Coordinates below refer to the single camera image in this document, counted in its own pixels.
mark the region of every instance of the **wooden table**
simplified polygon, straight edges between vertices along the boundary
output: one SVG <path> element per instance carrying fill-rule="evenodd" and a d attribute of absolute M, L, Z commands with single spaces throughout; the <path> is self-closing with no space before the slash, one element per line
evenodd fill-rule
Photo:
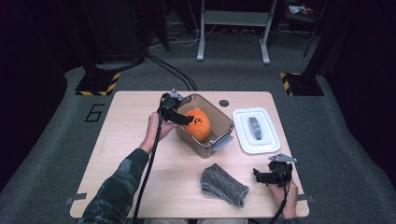
<path fill-rule="evenodd" d="M 85 200 L 73 202 L 71 217 L 82 217 L 83 211 L 102 183 L 111 176 L 120 162 L 144 139 L 151 112 L 156 111 L 164 91 L 119 91 L 115 94 L 102 131 L 93 149 L 91 159 L 81 180 L 78 194 L 87 193 Z M 187 96 L 192 91 L 181 91 Z M 277 153 L 290 155 L 271 93 L 263 91 L 198 91 L 210 103 L 229 118 L 237 108 L 263 107 L 270 114 L 276 127 L 281 149 Z M 229 101 L 227 107 L 220 100 Z M 151 174 L 139 209 L 140 218 L 222 218 L 222 217 L 272 217 L 278 207 L 269 188 L 257 183 L 252 169 L 267 173 L 268 158 L 275 154 L 249 156 L 238 143 L 236 132 L 233 140 L 208 159 L 199 157 L 187 146 L 175 131 L 163 139 L 157 149 Z M 223 200 L 201 192 L 202 171 L 217 163 L 228 174 L 249 187 L 243 208 L 236 208 Z M 293 180 L 304 193 L 297 171 L 293 166 Z M 297 215 L 309 213 L 307 201 L 297 203 Z M 133 217 L 134 207 L 129 217 Z"/>

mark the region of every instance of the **hand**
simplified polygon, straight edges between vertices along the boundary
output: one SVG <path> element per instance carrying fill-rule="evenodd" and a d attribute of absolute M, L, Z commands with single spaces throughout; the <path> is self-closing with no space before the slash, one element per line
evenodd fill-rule
<path fill-rule="evenodd" d="M 280 207 L 282 204 L 283 199 L 285 198 L 285 191 L 283 188 L 278 187 L 277 185 L 269 184 L 274 198 L 276 205 Z M 298 187 L 294 184 L 293 180 L 286 185 L 286 189 L 289 189 L 288 197 L 286 198 L 286 205 L 282 211 L 282 216 L 284 219 L 297 217 L 296 215 L 296 206 L 297 206 L 297 195 L 298 195 Z"/>
<path fill-rule="evenodd" d="M 157 112 L 151 113 L 148 117 L 148 128 L 146 130 L 146 137 L 140 144 L 140 148 L 147 151 L 148 154 L 151 153 L 152 147 L 154 146 L 155 136 L 157 135 L 158 123 L 160 121 L 160 115 Z M 169 134 L 173 129 L 179 125 L 173 122 L 167 122 L 163 120 L 161 125 L 161 134 L 159 141 L 163 140 L 166 135 Z"/>

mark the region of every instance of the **chair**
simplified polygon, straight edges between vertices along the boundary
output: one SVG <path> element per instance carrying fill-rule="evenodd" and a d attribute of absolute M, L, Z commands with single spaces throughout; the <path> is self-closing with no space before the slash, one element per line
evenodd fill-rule
<path fill-rule="evenodd" d="M 276 34 L 277 26 L 279 25 L 280 21 L 288 21 L 296 24 L 301 24 L 306 26 L 309 30 L 309 42 L 308 45 L 306 46 L 305 52 L 304 52 L 304 57 L 306 56 L 306 53 L 309 50 L 309 47 L 312 44 L 312 40 L 314 39 L 315 33 L 318 29 L 318 25 L 320 22 L 320 19 L 322 18 L 323 12 L 326 9 L 328 0 L 315 0 L 315 1 L 288 1 L 288 0 L 283 0 L 284 3 L 282 4 L 283 6 L 280 6 L 280 9 L 278 10 L 279 15 L 275 24 L 274 24 L 274 30 L 271 34 L 271 38 L 269 39 L 268 43 L 268 48 L 271 47 L 274 36 Z M 299 6 L 304 4 L 305 7 L 311 8 L 313 10 L 312 13 L 309 14 L 303 14 L 301 12 L 291 14 L 289 12 L 289 6 Z"/>

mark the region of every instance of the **table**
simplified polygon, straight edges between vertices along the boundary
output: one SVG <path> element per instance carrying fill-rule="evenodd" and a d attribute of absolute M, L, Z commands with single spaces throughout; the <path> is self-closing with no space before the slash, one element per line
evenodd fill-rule
<path fill-rule="evenodd" d="M 108 110 L 91 159 L 78 188 L 78 194 L 87 193 L 86 199 L 73 202 L 70 215 L 79 218 L 101 184 L 111 176 L 120 162 L 143 140 L 148 116 L 156 111 L 163 91 L 118 91 Z M 290 155 L 276 105 L 269 92 L 263 91 L 180 91 L 187 96 L 198 93 L 220 109 L 229 118 L 236 108 L 263 107 L 273 121 L 281 149 L 277 153 Z M 227 107 L 219 105 L 227 100 Z M 275 154 L 249 156 L 233 140 L 208 159 L 202 159 L 189 148 L 175 131 L 163 139 L 157 148 L 148 183 L 139 209 L 139 218 L 215 218 L 215 217 L 272 217 L 277 211 L 269 188 L 257 183 L 252 169 L 269 172 L 268 157 Z M 236 180 L 249 187 L 243 208 L 236 208 L 201 192 L 202 171 L 217 163 Z M 303 188 L 293 166 L 293 180 L 303 194 Z M 139 190 L 134 196 L 134 204 Z M 297 215 L 309 213 L 307 201 L 297 203 Z M 129 213 L 133 217 L 134 207 Z"/>
<path fill-rule="evenodd" d="M 205 10 L 205 0 L 201 4 L 201 37 L 198 47 L 197 60 L 203 61 L 205 54 L 205 25 L 221 24 L 221 25 L 243 25 L 243 26 L 260 26 L 265 27 L 264 35 L 259 40 L 262 50 L 262 62 L 270 63 L 268 49 L 266 46 L 268 34 L 270 32 L 271 23 L 274 17 L 276 1 L 272 0 L 269 12 L 243 12 L 243 11 L 219 11 Z"/>

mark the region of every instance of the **person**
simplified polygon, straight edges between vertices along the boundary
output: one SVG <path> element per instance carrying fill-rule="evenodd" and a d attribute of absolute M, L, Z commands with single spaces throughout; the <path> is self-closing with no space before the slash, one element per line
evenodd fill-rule
<path fill-rule="evenodd" d="M 109 177 L 97 191 L 96 195 L 85 208 L 82 218 L 77 224 L 88 223 L 120 223 L 128 222 L 127 216 L 134 202 L 134 194 L 140 185 L 143 171 L 149 162 L 149 155 L 154 146 L 157 128 L 159 124 L 159 114 L 153 112 L 148 117 L 148 127 L 142 143 L 130 155 L 128 155 L 119 165 L 114 174 Z M 163 120 L 159 141 L 165 138 L 178 124 Z M 297 188 L 294 183 L 290 182 L 290 194 L 283 211 L 285 220 L 294 220 L 295 205 L 297 198 Z M 277 186 L 270 186 L 274 193 L 276 203 L 281 204 L 283 200 L 283 189 Z M 147 219 L 147 224 L 154 223 L 188 223 L 185 219 Z M 198 220 L 199 224 L 248 224 L 247 219 L 202 219 Z"/>

